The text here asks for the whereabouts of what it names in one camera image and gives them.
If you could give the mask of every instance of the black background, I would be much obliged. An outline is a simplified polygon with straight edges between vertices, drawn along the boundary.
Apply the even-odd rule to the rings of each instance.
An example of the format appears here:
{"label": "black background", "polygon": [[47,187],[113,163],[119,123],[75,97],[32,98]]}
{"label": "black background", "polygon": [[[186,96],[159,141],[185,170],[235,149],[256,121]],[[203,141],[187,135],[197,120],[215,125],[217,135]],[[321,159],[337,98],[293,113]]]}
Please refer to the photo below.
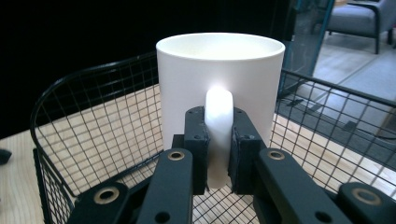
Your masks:
{"label": "black background", "polygon": [[282,39],[285,1],[8,1],[0,3],[0,138],[29,129],[57,79],[155,50],[170,35],[237,32]]}

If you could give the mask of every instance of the bolt hole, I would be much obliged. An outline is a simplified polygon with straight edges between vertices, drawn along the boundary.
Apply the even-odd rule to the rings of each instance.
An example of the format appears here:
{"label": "bolt hole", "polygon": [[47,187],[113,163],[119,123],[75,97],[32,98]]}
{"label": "bolt hole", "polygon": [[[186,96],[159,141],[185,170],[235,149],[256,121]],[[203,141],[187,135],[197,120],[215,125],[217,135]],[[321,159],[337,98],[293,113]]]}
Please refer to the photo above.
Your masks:
{"label": "bolt hole", "polygon": [[93,196],[93,201],[97,204],[108,204],[114,202],[120,195],[120,191],[115,187],[99,189]]}
{"label": "bolt hole", "polygon": [[271,159],[277,160],[277,161],[285,159],[285,155],[283,153],[281,153],[281,152],[278,152],[278,151],[270,151],[270,152],[268,152],[268,156]]}
{"label": "bolt hole", "polygon": [[316,212],[315,217],[323,223],[332,223],[332,218],[324,212]]}
{"label": "bolt hole", "polygon": [[168,155],[168,159],[171,161],[180,161],[183,158],[184,158],[184,153],[179,152],[179,151],[171,152]]}
{"label": "bolt hole", "polygon": [[362,203],[370,205],[380,205],[382,203],[381,198],[368,189],[356,188],[352,190],[352,194]]}
{"label": "bolt hole", "polygon": [[104,191],[103,193],[101,193],[101,194],[99,195],[99,198],[100,198],[100,199],[103,199],[103,200],[106,200],[106,199],[111,198],[113,195],[114,195],[114,192],[113,192],[113,191],[107,190],[107,191]]}
{"label": "bolt hole", "polygon": [[166,223],[167,221],[169,221],[169,219],[171,219],[171,217],[167,212],[160,212],[159,214],[157,214],[157,216],[155,216],[155,221],[157,223]]}

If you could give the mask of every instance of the wooden table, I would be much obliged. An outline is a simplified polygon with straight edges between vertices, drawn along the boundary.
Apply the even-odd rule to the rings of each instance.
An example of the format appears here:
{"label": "wooden table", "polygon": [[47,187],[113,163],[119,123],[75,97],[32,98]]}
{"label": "wooden table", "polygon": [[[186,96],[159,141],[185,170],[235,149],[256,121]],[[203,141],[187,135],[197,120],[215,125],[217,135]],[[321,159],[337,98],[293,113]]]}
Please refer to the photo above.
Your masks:
{"label": "wooden table", "polygon": [[30,132],[0,140],[12,156],[0,166],[0,223],[43,223]]}
{"label": "wooden table", "polygon": [[[273,147],[278,145],[293,152],[297,162],[319,184],[328,183],[336,189],[339,180],[358,178],[366,183],[373,182],[388,194],[395,190],[394,171],[280,116],[275,116],[275,121],[273,132],[277,134],[273,137]],[[0,166],[0,223],[43,223],[30,133],[26,131],[2,139],[0,147],[13,153],[9,162]],[[378,176],[393,185],[377,181]]]}

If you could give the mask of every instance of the chair leg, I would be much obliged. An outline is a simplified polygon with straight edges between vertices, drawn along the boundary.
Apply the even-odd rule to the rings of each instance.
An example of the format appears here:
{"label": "chair leg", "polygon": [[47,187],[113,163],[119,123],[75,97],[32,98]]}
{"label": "chair leg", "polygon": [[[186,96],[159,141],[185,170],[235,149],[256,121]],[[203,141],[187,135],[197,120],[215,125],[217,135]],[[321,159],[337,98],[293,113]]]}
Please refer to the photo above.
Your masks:
{"label": "chair leg", "polygon": [[379,53],[379,35],[375,38],[375,54]]}
{"label": "chair leg", "polygon": [[393,44],[393,29],[388,30],[388,44]]}

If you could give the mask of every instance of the black wire basket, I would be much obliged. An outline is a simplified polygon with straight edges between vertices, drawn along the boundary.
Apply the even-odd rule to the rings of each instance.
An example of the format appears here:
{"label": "black wire basket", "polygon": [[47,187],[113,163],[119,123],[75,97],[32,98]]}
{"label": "black wire basket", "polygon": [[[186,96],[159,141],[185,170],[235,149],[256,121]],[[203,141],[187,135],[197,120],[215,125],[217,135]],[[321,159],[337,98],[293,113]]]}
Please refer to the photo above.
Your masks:
{"label": "black wire basket", "polygon": [[[282,71],[268,147],[289,152],[325,189],[358,181],[396,199],[395,108]],[[163,152],[155,52],[55,82],[36,103],[31,135],[45,223],[67,222],[75,199],[100,183],[132,188],[152,176]],[[192,221],[258,223],[252,203],[230,186],[212,189],[193,197]]]}

